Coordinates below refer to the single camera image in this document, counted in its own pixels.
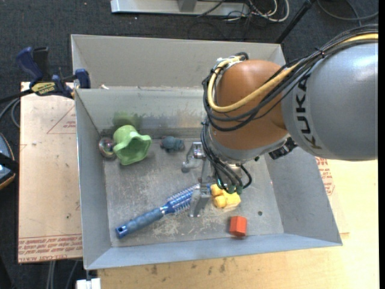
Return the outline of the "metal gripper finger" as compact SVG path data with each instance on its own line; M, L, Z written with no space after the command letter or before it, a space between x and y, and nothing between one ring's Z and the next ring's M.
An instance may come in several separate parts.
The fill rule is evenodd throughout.
M188 216L200 217L201 211L204 210L207 203L211 199L211 190L209 186L198 186L192 191L189 204Z
M192 169L196 169L203 165L206 160L206 154L201 141L194 141L186 154L186 159L182 163L181 171L188 173Z

